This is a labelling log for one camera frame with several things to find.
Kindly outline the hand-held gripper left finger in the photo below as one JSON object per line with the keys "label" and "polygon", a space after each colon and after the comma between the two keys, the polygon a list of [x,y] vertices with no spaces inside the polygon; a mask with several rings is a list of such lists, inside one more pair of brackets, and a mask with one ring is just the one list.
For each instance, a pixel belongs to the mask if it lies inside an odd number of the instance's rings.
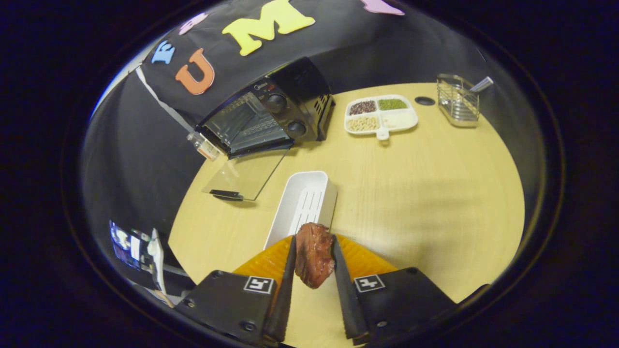
{"label": "hand-held gripper left finger", "polygon": [[176,306],[188,319],[243,344],[284,341],[295,276],[296,237],[256,255],[241,272],[214,270]]}

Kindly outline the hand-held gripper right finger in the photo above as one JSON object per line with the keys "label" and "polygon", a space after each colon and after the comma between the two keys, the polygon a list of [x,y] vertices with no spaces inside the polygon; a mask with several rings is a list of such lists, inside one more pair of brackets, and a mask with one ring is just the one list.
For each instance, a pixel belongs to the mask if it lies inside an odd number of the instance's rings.
{"label": "hand-held gripper right finger", "polygon": [[394,269],[358,243],[334,236],[343,326],[354,345],[385,346],[422,334],[457,304],[416,267]]}

